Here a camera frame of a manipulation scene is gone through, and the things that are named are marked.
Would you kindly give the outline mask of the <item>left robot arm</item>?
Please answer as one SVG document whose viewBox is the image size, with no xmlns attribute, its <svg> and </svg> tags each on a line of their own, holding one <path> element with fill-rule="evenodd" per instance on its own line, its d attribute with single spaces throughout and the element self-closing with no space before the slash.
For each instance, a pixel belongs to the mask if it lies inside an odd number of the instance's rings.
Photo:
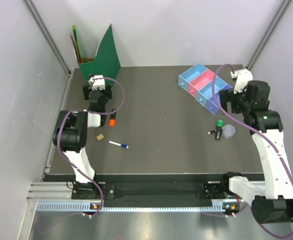
<svg viewBox="0 0 293 240">
<path fill-rule="evenodd" d="M 88 128 L 103 127 L 107 116 L 106 104 L 112 99 L 112 86 L 108 84 L 104 90 L 83 88 L 84 99 L 89 101 L 88 109 L 73 111 L 65 121 L 61 136 L 58 137 L 63 120 L 68 113 L 67 110 L 59 112 L 57 122 L 54 127 L 52 141 L 55 146 L 60 144 L 61 151 L 67 156 L 75 173 L 75 181 L 84 184 L 82 192 L 88 198 L 95 198 L 99 195 L 100 186 L 92 180 L 95 177 L 95 170 L 91 167 L 86 153 Z"/>
</svg>

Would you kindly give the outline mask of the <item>green lever arch binder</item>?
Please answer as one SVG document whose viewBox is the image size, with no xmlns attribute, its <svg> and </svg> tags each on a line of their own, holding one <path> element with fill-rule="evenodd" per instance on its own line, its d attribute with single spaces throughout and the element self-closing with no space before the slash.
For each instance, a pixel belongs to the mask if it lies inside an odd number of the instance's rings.
<svg viewBox="0 0 293 240">
<path fill-rule="evenodd" d="M 89 57 L 85 53 L 76 25 L 72 25 L 68 33 L 76 62 L 85 79 L 86 85 L 89 85 L 91 76 L 102 75 L 112 79 L 117 77 L 121 64 L 115 45 L 113 26 L 111 24 L 101 38 L 94 57 Z"/>
</svg>

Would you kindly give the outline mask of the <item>purple drawer box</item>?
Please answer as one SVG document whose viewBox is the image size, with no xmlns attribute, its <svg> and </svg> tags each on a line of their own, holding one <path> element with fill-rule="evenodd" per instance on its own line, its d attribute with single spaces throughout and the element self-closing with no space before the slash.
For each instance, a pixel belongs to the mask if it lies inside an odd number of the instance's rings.
<svg viewBox="0 0 293 240">
<path fill-rule="evenodd" d="M 232 86 L 229 84 L 227 84 L 226 86 L 224 86 L 222 88 L 219 88 L 216 85 L 214 86 L 215 97 L 217 98 L 217 101 L 219 104 L 220 104 L 219 91 L 220 90 L 229 90 L 229 89 L 232 89 Z M 206 102 L 205 108 L 209 112 L 211 112 L 213 115 L 216 115 L 220 111 L 220 109 L 217 106 L 217 103 L 213 97 L 212 87 L 210 87 L 205 93 L 207 95 L 207 102 Z"/>
</svg>

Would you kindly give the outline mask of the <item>light blue drawer box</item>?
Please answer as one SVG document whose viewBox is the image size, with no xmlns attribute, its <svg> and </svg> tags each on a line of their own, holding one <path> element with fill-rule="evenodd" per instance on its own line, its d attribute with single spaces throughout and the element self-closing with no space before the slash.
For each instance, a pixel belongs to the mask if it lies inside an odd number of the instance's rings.
<svg viewBox="0 0 293 240">
<path fill-rule="evenodd" d="M 194 80 L 196 77 L 204 73 L 208 70 L 207 67 L 204 65 L 197 63 L 196 65 L 192 66 L 182 74 L 178 76 L 178 85 L 184 89 L 185 91 L 188 90 L 189 83 Z"/>
</svg>

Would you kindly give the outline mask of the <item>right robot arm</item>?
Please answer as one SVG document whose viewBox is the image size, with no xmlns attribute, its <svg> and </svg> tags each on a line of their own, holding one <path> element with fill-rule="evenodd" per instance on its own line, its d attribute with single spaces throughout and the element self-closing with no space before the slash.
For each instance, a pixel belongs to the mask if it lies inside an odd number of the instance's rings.
<svg viewBox="0 0 293 240">
<path fill-rule="evenodd" d="M 264 81 L 250 80 L 239 92 L 220 90 L 219 101 L 224 111 L 231 104 L 234 114 L 242 114 L 244 124 L 259 153 L 265 189 L 250 182 L 241 173 L 223 175 L 220 193 L 241 197 L 251 207 L 259 224 L 293 223 L 293 185 L 284 147 L 284 132 L 278 112 L 269 109 L 270 86 Z"/>
</svg>

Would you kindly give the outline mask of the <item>pink drawer box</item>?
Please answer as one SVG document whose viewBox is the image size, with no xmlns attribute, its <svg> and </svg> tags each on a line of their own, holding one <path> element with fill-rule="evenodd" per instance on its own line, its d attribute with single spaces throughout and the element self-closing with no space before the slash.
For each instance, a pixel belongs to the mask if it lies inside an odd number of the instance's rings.
<svg viewBox="0 0 293 240">
<path fill-rule="evenodd" d="M 187 92 L 194 98 L 197 96 L 198 91 L 212 82 L 215 73 L 209 69 L 200 73 L 188 84 Z"/>
</svg>

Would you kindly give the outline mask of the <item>teal blue drawer box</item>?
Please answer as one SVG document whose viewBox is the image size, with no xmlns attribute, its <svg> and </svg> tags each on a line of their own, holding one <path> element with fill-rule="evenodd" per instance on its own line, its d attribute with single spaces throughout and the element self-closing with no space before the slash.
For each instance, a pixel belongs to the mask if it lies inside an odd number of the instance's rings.
<svg viewBox="0 0 293 240">
<path fill-rule="evenodd" d="M 225 86 L 227 85 L 227 83 L 221 79 L 220 77 L 216 77 L 215 78 L 215 84 L 214 84 L 214 92 L 218 93 L 219 90 L 222 90 Z M 207 85 L 205 85 L 202 89 L 200 89 L 197 92 L 196 95 L 196 100 L 202 105 L 202 106 L 206 106 L 206 103 L 209 99 L 211 99 L 213 97 L 212 94 L 212 81 L 210 83 L 208 83 Z"/>
</svg>

